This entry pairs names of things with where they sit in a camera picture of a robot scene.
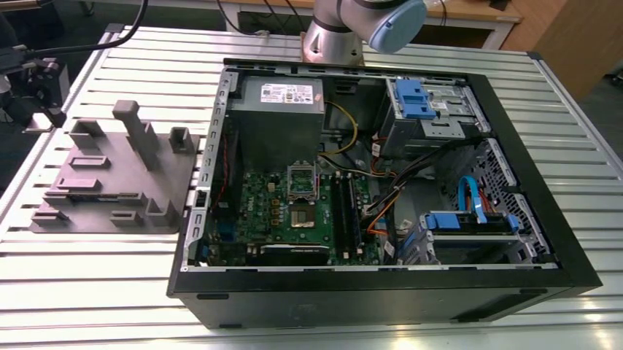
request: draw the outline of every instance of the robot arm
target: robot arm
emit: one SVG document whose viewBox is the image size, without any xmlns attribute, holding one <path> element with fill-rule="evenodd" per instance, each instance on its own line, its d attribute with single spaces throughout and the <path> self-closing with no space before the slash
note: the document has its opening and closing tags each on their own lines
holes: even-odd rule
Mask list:
<svg viewBox="0 0 623 350">
<path fill-rule="evenodd" d="M 395 53 L 422 29 L 427 7 L 441 0 L 322 0 L 305 37 L 305 60 L 357 65 L 362 40 L 381 53 Z"/>
</svg>

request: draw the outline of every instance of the power supply label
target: power supply label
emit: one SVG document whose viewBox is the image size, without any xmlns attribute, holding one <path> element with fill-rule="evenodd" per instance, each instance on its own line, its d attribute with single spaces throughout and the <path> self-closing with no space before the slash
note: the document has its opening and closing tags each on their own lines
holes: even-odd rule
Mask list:
<svg viewBox="0 0 623 350">
<path fill-rule="evenodd" d="M 261 101 L 270 104 L 314 104 L 313 86 L 265 84 Z"/>
</svg>

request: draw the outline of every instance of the red cable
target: red cable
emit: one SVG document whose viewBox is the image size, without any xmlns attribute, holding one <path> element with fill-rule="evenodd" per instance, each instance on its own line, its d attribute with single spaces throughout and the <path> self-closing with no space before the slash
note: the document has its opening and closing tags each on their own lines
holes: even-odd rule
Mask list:
<svg viewBox="0 0 623 350">
<path fill-rule="evenodd" d="M 215 210 L 218 202 L 222 200 L 223 193 L 226 193 L 226 188 L 227 188 L 227 178 L 229 178 L 229 164 L 227 164 L 227 136 L 223 134 L 223 161 L 225 161 L 225 167 L 226 167 L 226 180 L 223 182 L 222 186 L 222 191 L 218 194 L 215 204 L 213 204 L 211 211 Z"/>
</svg>

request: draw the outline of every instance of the white sticker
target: white sticker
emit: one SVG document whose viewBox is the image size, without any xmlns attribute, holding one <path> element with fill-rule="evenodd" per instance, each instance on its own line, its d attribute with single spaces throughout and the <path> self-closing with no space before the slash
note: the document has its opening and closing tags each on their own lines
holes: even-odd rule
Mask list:
<svg viewBox="0 0 623 350">
<path fill-rule="evenodd" d="M 311 85 L 263 84 L 262 102 L 270 104 L 314 104 Z"/>
<path fill-rule="evenodd" d="M 517 17 L 503 17 L 503 16 L 499 16 L 497 18 L 497 20 L 509 20 L 510 22 L 519 22 L 519 19 L 521 18 L 517 18 Z"/>
<path fill-rule="evenodd" d="M 443 102 L 431 101 L 431 107 L 435 109 L 449 109 L 449 106 Z"/>
<path fill-rule="evenodd" d="M 373 155 L 375 157 L 381 156 L 381 145 L 379 144 L 373 144 Z"/>
<path fill-rule="evenodd" d="M 386 241 L 386 245 L 383 246 L 386 249 L 386 252 L 390 254 L 391 257 L 394 257 L 394 246 L 391 245 L 390 241 Z"/>
</svg>

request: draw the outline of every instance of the yellow wire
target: yellow wire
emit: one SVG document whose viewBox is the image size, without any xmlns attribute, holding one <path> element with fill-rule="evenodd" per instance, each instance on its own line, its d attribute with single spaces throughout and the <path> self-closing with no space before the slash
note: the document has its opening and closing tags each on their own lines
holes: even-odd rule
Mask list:
<svg viewBox="0 0 623 350">
<path fill-rule="evenodd" d="M 330 105 L 335 106 L 341 111 L 342 113 L 345 113 L 345 115 L 349 117 L 351 123 L 353 123 L 353 140 L 351 142 L 349 142 L 349 144 L 342 147 L 341 149 L 337 149 L 335 151 L 329 151 L 329 152 L 321 152 L 322 155 L 337 155 L 338 153 L 342 153 L 343 151 L 346 151 L 349 148 L 351 148 L 351 146 L 355 144 L 355 142 L 358 141 L 358 123 L 355 122 L 355 118 L 353 117 L 351 113 L 349 113 L 349 111 L 343 108 L 343 106 L 341 106 L 339 104 L 337 104 L 335 102 L 331 102 L 331 101 L 326 101 Z"/>
</svg>

